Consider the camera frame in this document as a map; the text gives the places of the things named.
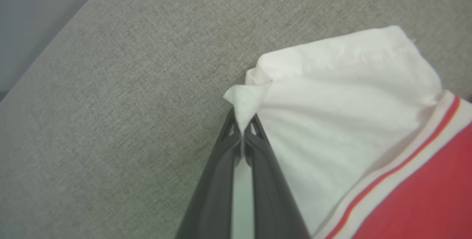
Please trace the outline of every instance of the gray textured surface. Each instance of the gray textured surface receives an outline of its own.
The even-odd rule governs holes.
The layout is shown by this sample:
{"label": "gray textured surface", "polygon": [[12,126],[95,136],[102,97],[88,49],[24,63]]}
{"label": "gray textured surface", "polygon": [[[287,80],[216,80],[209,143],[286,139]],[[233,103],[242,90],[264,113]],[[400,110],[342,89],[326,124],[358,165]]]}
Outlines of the gray textured surface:
{"label": "gray textured surface", "polygon": [[401,25],[472,94],[472,0],[90,0],[0,103],[0,238],[168,238],[261,54]]}

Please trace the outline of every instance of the red stripe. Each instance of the red stripe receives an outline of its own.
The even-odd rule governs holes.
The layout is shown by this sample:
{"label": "red stripe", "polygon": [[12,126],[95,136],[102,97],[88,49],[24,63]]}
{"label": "red stripe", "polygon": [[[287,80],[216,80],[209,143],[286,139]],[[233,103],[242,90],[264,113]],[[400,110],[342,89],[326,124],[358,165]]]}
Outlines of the red stripe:
{"label": "red stripe", "polygon": [[410,160],[415,158],[427,145],[429,145],[435,138],[438,137],[438,135],[444,130],[444,128],[448,125],[448,123],[451,121],[452,117],[454,116],[455,112],[459,108],[460,104],[460,99],[455,96],[454,102],[450,106],[449,110],[447,110],[447,113],[443,117],[441,123],[438,125],[438,127],[434,130],[434,132],[430,135],[430,137],[423,143],[421,146],[415,150],[413,154],[410,155],[406,160],[404,160],[401,164],[399,164],[397,167],[391,169],[390,171],[384,173],[383,175],[379,176],[376,180],[374,180],[372,183],[368,185],[357,197],[355,197],[354,200],[351,201],[349,206],[347,207],[346,211],[344,212],[343,216],[341,217],[341,220],[337,223],[336,227],[328,234],[328,236],[325,239],[332,239],[336,236],[336,234],[339,233],[339,231],[344,227],[344,225],[347,222],[347,219],[349,218],[349,215],[351,214],[352,210],[354,207],[356,207],[359,202],[372,190],[376,185],[378,185],[380,182],[382,182],[385,178],[387,178],[389,175],[392,175],[393,173],[397,172],[400,170],[404,165],[406,165]]}

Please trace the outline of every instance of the white fabric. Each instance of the white fabric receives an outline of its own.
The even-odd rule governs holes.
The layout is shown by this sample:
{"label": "white fabric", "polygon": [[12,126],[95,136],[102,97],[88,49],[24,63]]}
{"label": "white fabric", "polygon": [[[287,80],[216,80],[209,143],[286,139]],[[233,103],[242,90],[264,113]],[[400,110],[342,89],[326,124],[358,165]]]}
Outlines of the white fabric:
{"label": "white fabric", "polygon": [[403,150],[441,92],[435,71],[391,26],[264,54],[246,85],[224,97],[241,130],[258,114],[314,234],[364,174]]}

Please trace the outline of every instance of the striped trim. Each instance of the striped trim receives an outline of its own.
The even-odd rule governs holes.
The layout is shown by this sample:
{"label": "striped trim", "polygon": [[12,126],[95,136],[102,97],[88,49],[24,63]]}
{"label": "striped trim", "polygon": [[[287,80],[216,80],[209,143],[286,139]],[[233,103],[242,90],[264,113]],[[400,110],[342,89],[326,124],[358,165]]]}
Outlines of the striped trim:
{"label": "striped trim", "polygon": [[[361,225],[362,221],[375,209],[375,207],[388,196],[399,183],[408,178],[418,168],[420,168],[427,160],[432,157],[440,147],[433,151],[428,150],[428,157],[422,157],[420,162],[412,162],[418,155],[437,139],[443,130],[450,124],[452,118],[455,116],[457,110],[461,106],[460,98],[454,96],[450,92],[445,92],[443,99],[439,102],[430,121],[427,123],[423,131],[413,140],[402,154],[400,154],[389,165],[379,169],[361,180],[355,185],[351,191],[347,193],[344,199],[340,202],[337,210],[334,212],[331,219],[327,222],[320,232],[314,237],[315,239],[333,239],[333,238],[350,238],[354,236],[355,232]],[[408,167],[411,170],[409,173],[400,172],[403,168]],[[397,175],[395,181],[390,178]],[[384,186],[387,182],[391,188],[379,187]],[[356,211],[355,219],[352,219],[352,213]]]}

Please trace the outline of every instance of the gray couch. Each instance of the gray couch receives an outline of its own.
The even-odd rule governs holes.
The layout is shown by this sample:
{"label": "gray couch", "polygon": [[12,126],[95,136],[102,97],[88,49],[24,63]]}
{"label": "gray couch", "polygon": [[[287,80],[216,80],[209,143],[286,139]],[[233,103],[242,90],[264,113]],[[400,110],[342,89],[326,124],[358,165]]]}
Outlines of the gray couch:
{"label": "gray couch", "polygon": [[472,0],[89,0],[0,103],[0,238],[171,238],[258,56],[398,24],[472,94]]}

